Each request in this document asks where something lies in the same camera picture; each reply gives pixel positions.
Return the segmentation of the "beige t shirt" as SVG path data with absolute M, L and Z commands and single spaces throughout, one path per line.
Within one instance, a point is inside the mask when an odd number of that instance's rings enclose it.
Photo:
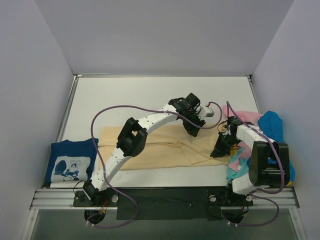
M 164 125 L 148 135 L 142 153 L 129 159 L 121 170 L 227 165 L 230 156 L 210 156 L 217 139 L 216 128 L 201 129 L 193 137 L 180 125 Z

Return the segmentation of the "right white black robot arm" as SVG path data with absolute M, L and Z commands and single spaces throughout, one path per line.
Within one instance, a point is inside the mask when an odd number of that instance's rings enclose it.
M 210 156 L 224 157 L 231 154 L 234 147 L 244 143 L 251 150 L 248 172 L 231 181 L 232 187 L 223 192 L 223 199 L 229 205 L 236 204 L 241 195 L 256 190 L 277 188 L 270 194 L 280 192 L 290 182 L 289 147 L 267 137 L 251 122 L 243 123 L 236 116 L 223 122 L 222 131 Z

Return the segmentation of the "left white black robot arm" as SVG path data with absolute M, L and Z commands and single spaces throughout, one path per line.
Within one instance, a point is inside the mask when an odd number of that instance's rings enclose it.
M 214 112 L 206 105 L 201 105 L 200 100 L 190 93 L 187 97 L 171 99 L 159 110 L 145 109 L 131 105 L 116 105 L 101 110 L 103 113 L 116 108 L 133 108 L 150 113 L 150 115 L 126 120 L 118 137 L 115 148 L 110 157 L 104 161 L 98 145 L 94 143 L 97 156 L 101 162 L 99 171 L 94 171 L 89 180 L 83 185 L 85 200 L 91 206 L 98 206 L 103 200 L 102 191 L 110 187 L 110 181 L 120 168 L 131 158 L 142 153 L 146 146 L 147 137 L 158 128 L 182 120 L 186 132 L 196 137 L 199 129 L 206 124 L 205 118 L 212 117 Z

